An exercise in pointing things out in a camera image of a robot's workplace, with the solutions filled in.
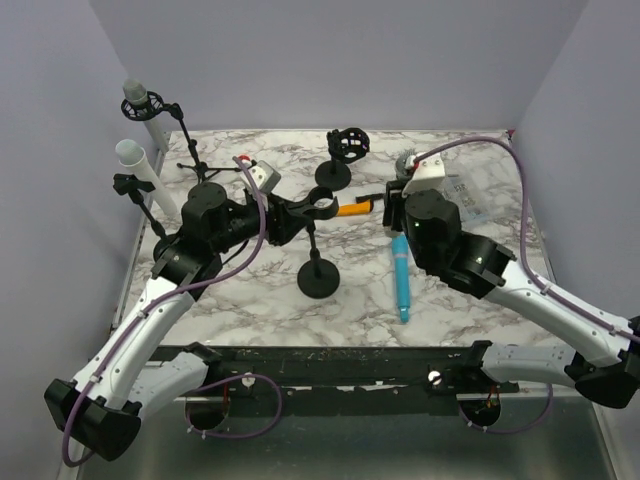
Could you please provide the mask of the blue toy microphone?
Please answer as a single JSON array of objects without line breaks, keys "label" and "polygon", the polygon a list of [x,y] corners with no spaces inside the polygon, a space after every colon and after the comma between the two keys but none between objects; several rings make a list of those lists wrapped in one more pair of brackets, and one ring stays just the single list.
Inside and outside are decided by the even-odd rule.
[{"label": "blue toy microphone", "polygon": [[394,261],[394,281],[396,307],[403,324],[410,320],[411,293],[409,278],[409,247],[404,235],[398,235],[391,241]]}]

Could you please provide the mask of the glitter silver-head microphone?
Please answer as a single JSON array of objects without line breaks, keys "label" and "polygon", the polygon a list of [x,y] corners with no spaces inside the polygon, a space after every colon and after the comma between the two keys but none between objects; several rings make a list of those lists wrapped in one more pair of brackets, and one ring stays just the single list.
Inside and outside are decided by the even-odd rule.
[{"label": "glitter silver-head microphone", "polygon": [[395,160],[396,179],[407,182],[413,175],[413,168],[417,152],[415,149],[402,151]]}]

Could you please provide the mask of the round-base clip stand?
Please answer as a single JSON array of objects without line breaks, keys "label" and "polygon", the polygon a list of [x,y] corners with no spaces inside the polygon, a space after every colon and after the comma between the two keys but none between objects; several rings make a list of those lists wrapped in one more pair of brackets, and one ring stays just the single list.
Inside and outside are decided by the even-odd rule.
[{"label": "round-base clip stand", "polygon": [[331,220],[339,212],[338,199],[331,189],[316,186],[307,196],[285,207],[289,216],[304,224],[309,235],[309,260],[299,269],[297,285],[300,291],[312,299],[325,299],[336,292],[340,284],[339,270],[334,263],[323,258],[317,247],[316,221]]}]

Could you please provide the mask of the round-base shock-mount stand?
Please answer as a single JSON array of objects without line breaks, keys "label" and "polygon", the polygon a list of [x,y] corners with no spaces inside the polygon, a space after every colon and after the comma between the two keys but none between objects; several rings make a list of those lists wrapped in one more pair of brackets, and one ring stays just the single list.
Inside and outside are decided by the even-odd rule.
[{"label": "round-base shock-mount stand", "polygon": [[319,187],[337,192],[351,182],[349,165],[364,158],[370,151],[370,139],[360,128],[334,129],[327,133],[327,150],[330,159],[315,170],[315,181]]}]

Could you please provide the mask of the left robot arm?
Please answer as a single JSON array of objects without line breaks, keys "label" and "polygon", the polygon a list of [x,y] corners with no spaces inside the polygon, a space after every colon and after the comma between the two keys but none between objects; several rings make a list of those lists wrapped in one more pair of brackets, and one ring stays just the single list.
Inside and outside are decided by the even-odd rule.
[{"label": "left robot arm", "polygon": [[62,457],[69,467],[72,441],[107,461],[133,443],[142,423],[180,395],[214,393],[220,368],[185,352],[167,365],[145,366],[172,326],[215,283],[230,279],[257,257],[253,249],[238,267],[223,270],[221,256],[251,238],[257,247],[283,246],[305,228],[312,197],[292,201],[265,194],[248,183],[245,203],[228,198],[223,186],[204,182],[193,187],[181,208],[182,224],[154,250],[151,277],[134,308],[101,350],[72,380],[53,380],[44,399],[63,434]]}]

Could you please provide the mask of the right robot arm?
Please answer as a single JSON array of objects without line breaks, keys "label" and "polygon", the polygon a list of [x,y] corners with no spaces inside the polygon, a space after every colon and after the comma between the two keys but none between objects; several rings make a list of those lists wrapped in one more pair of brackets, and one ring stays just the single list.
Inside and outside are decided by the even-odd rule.
[{"label": "right robot arm", "polygon": [[464,362],[460,379],[480,392],[496,382],[575,389],[586,399],[625,408],[639,388],[639,323],[601,310],[533,272],[523,257],[463,230],[457,205],[437,190],[405,193],[387,183],[383,225],[405,235],[416,266],[449,288],[518,313],[560,340],[556,347],[489,345]]}]

